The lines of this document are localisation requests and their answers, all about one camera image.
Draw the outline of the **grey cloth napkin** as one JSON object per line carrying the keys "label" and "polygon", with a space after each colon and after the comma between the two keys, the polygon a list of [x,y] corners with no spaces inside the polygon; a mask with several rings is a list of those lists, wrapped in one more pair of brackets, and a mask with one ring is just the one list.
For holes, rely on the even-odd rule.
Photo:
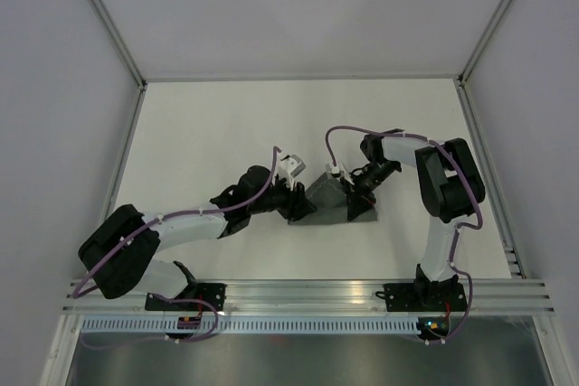
{"label": "grey cloth napkin", "polygon": [[[376,202],[376,198],[371,190],[358,187],[355,188],[367,194]],[[354,221],[346,218],[346,196],[343,193],[342,184],[323,173],[307,190],[308,199],[317,207],[317,211],[310,214],[301,221],[291,222],[294,226],[329,226],[346,223],[368,223],[378,221],[376,208],[366,212]]]}

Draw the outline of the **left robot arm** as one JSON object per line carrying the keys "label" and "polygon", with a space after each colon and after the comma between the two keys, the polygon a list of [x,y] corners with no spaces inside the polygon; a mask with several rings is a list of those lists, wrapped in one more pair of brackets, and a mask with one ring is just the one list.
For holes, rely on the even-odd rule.
{"label": "left robot arm", "polygon": [[95,285],[78,290],[82,297],[98,289],[107,299],[132,291],[165,297],[176,309],[186,310],[197,299],[197,281],[180,261],[155,258],[158,252],[199,240],[219,240],[246,229],[251,217],[278,212],[287,222],[300,221],[317,210],[306,188],[271,176],[260,165],[250,167],[237,184],[201,206],[200,213],[159,220],[122,205],[89,237],[78,257]]}

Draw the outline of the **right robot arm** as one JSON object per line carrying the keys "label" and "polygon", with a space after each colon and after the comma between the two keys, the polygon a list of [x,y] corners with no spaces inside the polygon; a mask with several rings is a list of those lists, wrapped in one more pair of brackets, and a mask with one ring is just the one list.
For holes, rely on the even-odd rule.
{"label": "right robot arm", "polygon": [[378,297],[389,311],[463,311],[465,293],[454,264],[460,230],[481,228],[486,190],[465,139],[437,142],[401,129],[366,133],[360,144],[366,165],[332,170],[346,195],[346,219],[374,209],[375,190],[407,165],[415,169],[422,205],[429,214],[426,248],[410,284],[384,286]]}

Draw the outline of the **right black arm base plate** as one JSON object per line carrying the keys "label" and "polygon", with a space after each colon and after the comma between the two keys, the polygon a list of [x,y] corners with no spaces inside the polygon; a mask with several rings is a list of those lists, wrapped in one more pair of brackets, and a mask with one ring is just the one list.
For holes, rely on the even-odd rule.
{"label": "right black arm base plate", "polygon": [[384,284],[381,298],[390,313],[452,313],[465,312],[468,299],[462,284],[452,289],[427,291],[421,294],[413,283]]}

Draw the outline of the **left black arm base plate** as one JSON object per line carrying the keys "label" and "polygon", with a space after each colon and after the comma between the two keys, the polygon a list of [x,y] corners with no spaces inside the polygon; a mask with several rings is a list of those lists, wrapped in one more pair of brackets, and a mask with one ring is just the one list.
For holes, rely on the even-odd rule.
{"label": "left black arm base plate", "polygon": [[147,294],[145,310],[149,312],[210,312],[208,306],[222,311],[226,299],[227,286],[224,283],[201,282],[195,288],[187,289],[176,300]]}

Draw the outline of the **back aluminium frame bar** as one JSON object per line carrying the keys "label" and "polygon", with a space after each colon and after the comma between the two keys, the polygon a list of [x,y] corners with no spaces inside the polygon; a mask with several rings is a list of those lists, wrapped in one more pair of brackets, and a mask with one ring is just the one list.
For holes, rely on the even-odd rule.
{"label": "back aluminium frame bar", "polygon": [[370,74],[298,74],[298,75],[237,75],[199,77],[153,77],[150,83],[245,82],[245,81],[301,81],[301,80],[455,80],[459,73],[370,73]]}

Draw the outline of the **right aluminium frame post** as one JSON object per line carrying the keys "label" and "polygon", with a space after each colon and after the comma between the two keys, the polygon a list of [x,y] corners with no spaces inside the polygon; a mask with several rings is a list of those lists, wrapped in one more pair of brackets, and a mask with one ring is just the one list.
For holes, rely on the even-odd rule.
{"label": "right aluminium frame post", "polygon": [[477,40],[470,56],[457,76],[457,83],[463,87],[468,81],[474,70],[476,69],[483,53],[489,46],[492,38],[500,27],[502,21],[505,19],[510,8],[516,0],[499,0],[495,6],[488,22],[486,23],[482,34]]}

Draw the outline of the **aluminium frame post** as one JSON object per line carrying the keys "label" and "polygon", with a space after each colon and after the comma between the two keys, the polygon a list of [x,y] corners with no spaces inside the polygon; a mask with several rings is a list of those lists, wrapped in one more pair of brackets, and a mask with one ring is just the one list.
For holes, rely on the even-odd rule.
{"label": "aluminium frame post", "polygon": [[474,70],[476,69],[483,53],[489,46],[492,38],[500,27],[502,21],[505,19],[510,8],[516,0],[499,0],[495,6],[488,22],[486,23],[482,34],[477,40],[470,56],[457,76],[457,83],[463,87],[468,81]]}
{"label": "aluminium frame post", "polygon": [[119,28],[116,26],[109,9],[103,0],[88,0],[90,7],[96,14],[101,26],[106,35],[109,37],[117,55],[119,56],[123,66],[128,71],[128,74],[135,82],[139,90],[143,90],[147,85],[147,80],[141,73],[134,57],[132,56],[127,44],[125,43]]}

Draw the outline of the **right aluminium table edge rail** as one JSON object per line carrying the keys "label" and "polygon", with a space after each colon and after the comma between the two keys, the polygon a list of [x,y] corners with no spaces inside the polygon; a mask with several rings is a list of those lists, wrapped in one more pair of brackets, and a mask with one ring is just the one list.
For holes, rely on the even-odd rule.
{"label": "right aluminium table edge rail", "polygon": [[498,228],[498,233],[506,252],[511,277],[527,279],[527,273],[521,262],[519,252],[517,251],[514,233],[508,219],[507,207],[498,185],[498,179],[482,135],[482,129],[476,116],[466,81],[459,76],[454,80],[454,85],[467,129],[469,130],[470,138],[475,149],[475,154],[479,161],[480,173],[487,189],[487,196]]}

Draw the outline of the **aluminium table edge rail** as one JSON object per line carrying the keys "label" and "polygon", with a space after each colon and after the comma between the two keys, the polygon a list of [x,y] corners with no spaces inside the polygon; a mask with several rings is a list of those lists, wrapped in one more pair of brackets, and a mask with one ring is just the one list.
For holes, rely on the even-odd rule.
{"label": "aluminium table edge rail", "polygon": [[527,279],[527,273],[521,262],[519,252],[517,251],[514,233],[508,219],[507,207],[498,185],[498,179],[482,135],[482,129],[476,116],[466,81],[459,76],[454,80],[454,85],[467,129],[469,130],[470,138],[475,149],[475,154],[479,161],[480,173],[487,189],[487,196],[498,228],[498,233],[506,252],[511,277]]}
{"label": "aluminium table edge rail", "polygon": [[92,235],[105,222],[105,220],[108,219],[108,217],[114,212],[116,208],[116,201],[119,195],[120,184],[125,172],[128,155],[133,142],[133,136],[135,135],[140,112],[147,93],[147,87],[148,84],[145,83],[139,88],[138,94],[136,95],[135,100],[131,106],[127,124],[122,129],[122,135],[119,137],[119,152],[113,167],[112,175],[110,177],[105,201],[101,207],[97,223],[90,230],[90,235]]}

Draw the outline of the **aluminium mounting rail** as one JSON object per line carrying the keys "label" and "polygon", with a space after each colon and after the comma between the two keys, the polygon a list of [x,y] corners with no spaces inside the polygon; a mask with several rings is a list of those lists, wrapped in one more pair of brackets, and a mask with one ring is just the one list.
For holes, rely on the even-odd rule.
{"label": "aluminium mounting rail", "polygon": [[[226,280],[227,315],[383,316],[386,303],[375,296],[380,280]],[[146,295],[131,292],[115,300],[92,293],[74,299],[65,291],[62,312],[69,315],[144,314]],[[538,279],[475,279],[472,315],[553,315],[546,284]]]}

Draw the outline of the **left aluminium table edge rail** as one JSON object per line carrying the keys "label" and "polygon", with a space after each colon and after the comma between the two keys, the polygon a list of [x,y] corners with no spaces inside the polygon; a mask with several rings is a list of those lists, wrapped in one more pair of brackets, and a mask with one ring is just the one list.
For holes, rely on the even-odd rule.
{"label": "left aluminium table edge rail", "polygon": [[108,219],[108,217],[114,212],[116,208],[116,201],[119,195],[120,184],[125,172],[128,155],[133,142],[133,136],[135,135],[140,112],[147,93],[147,87],[148,84],[145,83],[139,88],[138,94],[136,95],[135,100],[131,106],[127,124],[122,129],[122,135],[119,137],[119,152],[113,167],[112,175],[110,177],[105,201],[101,207],[97,223],[90,230],[90,235],[92,235],[105,222],[105,220]]}

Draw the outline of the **left aluminium frame post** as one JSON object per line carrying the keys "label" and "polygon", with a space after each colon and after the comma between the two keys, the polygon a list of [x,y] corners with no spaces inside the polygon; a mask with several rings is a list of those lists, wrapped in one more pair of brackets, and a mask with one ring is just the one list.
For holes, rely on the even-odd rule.
{"label": "left aluminium frame post", "polygon": [[106,35],[109,37],[117,55],[119,56],[123,66],[128,71],[128,74],[135,82],[139,90],[143,90],[147,85],[147,80],[141,73],[134,57],[132,56],[127,44],[125,43],[119,28],[116,26],[109,9],[103,0],[88,0],[90,7],[96,14],[101,26]]}

